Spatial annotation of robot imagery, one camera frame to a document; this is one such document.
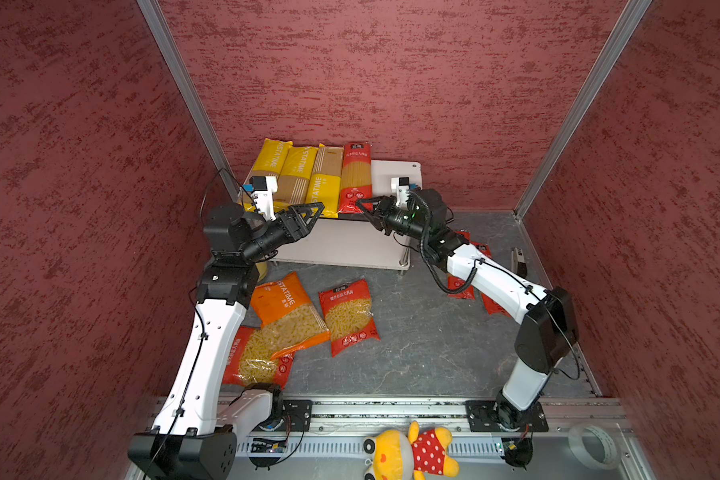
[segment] clear tape roll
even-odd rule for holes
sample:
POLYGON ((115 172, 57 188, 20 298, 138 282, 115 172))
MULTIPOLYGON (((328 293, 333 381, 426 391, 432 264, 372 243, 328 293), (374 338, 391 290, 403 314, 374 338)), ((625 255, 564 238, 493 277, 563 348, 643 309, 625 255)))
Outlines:
POLYGON ((613 470, 619 466, 621 460, 621 449, 616 444, 614 437, 596 425, 580 423, 568 431, 568 446, 574 456, 585 467, 593 470, 613 470), (596 460, 584 446, 584 433, 594 435, 603 445, 603 461, 596 460))

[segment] plush toy eye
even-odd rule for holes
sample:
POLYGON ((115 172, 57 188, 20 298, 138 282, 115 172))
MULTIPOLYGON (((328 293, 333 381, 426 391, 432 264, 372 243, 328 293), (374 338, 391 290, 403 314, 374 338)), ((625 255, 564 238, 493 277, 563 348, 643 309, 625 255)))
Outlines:
POLYGON ((362 449, 365 453, 374 453, 376 451, 376 443, 371 438, 366 438, 362 443, 362 449))

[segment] gray tabletop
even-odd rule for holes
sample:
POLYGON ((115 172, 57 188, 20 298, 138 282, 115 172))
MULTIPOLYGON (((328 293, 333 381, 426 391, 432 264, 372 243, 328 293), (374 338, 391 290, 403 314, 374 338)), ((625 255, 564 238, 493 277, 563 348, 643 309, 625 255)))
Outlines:
MULTIPOLYGON (((450 226, 470 230, 472 241, 487 244, 494 260, 504 266, 510 264, 513 246, 526 247, 509 213, 456 214, 450 226)), ((287 393, 494 396, 509 378, 517 359, 514 339, 519 325, 502 314, 489 315, 479 294, 476 300, 461 300, 442 293, 417 254, 412 254, 411 269, 405 274, 271 262, 266 280, 279 280, 294 270, 318 310, 321 291, 365 278, 382 339, 360 342, 335 358, 328 343, 297 352, 287 393)), ((532 264, 528 278, 539 282, 532 264)), ((244 324, 258 326, 260 321, 250 310, 244 324)), ((560 366, 570 374, 576 372, 570 355, 560 366)), ((234 391, 228 386, 222 390, 234 391)), ((578 381, 553 375, 544 394, 594 396, 584 372, 578 381)))

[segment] yellow stuffed animal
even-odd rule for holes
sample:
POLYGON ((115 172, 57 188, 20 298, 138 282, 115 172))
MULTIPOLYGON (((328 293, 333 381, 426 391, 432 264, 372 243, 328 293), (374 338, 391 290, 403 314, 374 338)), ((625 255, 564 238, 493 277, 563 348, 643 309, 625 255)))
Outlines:
POLYGON ((458 463, 446 453, 453 436, 447 428, 437 427, 420 433, 418 422, 408 428, 408 437, 387 430, 363 441, 363 450, 373 455, 373 464, 364 480, 424 480, 425 473, 455 477, 458 463))

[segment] red textured wall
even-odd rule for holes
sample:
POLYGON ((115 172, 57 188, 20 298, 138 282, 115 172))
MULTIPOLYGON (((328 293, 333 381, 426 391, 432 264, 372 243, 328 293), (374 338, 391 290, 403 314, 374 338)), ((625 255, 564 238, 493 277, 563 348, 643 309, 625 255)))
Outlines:
POLYGON ((720 0, 655 0, 525 219, 660 478, 720 478, 720 0))
POLYGON ((135 2, 0 2, 0 479, 122 478, 212 170, 135 2))
POLYGON ((374 143, 451 206, 512 209, 624 0, 164 0, 234 171, 264 137, 374 143))

